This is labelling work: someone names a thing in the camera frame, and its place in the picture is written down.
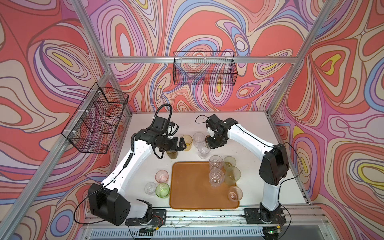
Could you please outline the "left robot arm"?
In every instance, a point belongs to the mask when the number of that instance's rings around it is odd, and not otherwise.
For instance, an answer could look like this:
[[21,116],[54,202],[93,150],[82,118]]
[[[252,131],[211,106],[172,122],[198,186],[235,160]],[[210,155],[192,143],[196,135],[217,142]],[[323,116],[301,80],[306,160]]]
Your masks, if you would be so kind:
[[182,152],[187,148],[184,138],[169,137],[162,132],[142,129],[131,137],[131,149],[115,170],[101,184],[88,189],[91,214],[119,226],[128,218],[144,218],[150,204],[134,199],[127,187],[140,166],[152,154]]

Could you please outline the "small pale green glass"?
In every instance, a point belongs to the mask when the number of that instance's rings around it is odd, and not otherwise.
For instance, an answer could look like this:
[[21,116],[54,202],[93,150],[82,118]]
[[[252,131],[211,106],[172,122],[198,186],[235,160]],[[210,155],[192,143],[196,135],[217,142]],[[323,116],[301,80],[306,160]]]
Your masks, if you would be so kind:
[[235,167],[237,164],[237,161],[234,157],[232,156],[226,156],[224,158],[224,169],[227,170],[229,167]]

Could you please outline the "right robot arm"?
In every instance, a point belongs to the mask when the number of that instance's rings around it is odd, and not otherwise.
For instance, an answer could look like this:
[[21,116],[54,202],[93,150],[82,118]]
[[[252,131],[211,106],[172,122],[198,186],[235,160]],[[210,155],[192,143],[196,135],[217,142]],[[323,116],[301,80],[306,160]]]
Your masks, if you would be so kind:
[[211,115],[205,123],[211,149],[223,147],[228,140],[233,140],[261,160],[259,175],[264,181],[264,192],[260,207],[268,212],[279,209],[280,186],[290,169],[286,147],[257,137],[232,118],[221,120],[217,115]]

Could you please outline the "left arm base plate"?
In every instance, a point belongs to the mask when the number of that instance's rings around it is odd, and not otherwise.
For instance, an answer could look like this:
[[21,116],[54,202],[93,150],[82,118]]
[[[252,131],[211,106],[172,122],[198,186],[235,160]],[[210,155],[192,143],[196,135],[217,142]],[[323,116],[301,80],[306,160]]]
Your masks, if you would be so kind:
[[166,223],[166,209],[151,209],[143,218],[126,219],[126,226],[161,227]]

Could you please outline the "yellow glass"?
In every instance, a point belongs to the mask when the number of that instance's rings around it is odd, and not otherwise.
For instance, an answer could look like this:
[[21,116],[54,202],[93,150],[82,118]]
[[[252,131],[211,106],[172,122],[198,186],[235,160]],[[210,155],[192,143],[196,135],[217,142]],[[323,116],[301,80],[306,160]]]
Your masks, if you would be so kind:
[[190,151],[193,144],[193,138],[190,135],[183,135],[182,137],[184,138],[186,144],[185,151]]

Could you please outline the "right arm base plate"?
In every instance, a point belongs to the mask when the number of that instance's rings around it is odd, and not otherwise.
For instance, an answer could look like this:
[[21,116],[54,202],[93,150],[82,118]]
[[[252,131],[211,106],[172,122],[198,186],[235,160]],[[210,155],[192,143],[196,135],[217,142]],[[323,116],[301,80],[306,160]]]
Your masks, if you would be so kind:
[[263,208],[246,208],[242,217],[246,219],[248,225],[267,224],[282,226],[287,223],[281,208],[277,208],[272,212]]

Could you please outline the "tall pale green glass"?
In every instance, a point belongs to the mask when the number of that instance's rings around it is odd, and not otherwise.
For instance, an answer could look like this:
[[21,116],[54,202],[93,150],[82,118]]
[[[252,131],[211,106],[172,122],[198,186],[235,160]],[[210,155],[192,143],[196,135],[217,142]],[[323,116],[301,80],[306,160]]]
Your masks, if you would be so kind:
[[241,177],[241,171],[237,167],[228,167],[225,172],[225,183],[233,186]]

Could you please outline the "dark olive glass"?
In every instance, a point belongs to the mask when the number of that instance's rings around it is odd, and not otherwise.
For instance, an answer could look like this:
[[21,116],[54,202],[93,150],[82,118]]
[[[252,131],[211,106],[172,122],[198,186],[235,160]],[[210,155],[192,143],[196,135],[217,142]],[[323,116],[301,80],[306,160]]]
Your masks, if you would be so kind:
[[178,157],[178,152],[167,151],[167,155],[170,159],[175,160]]

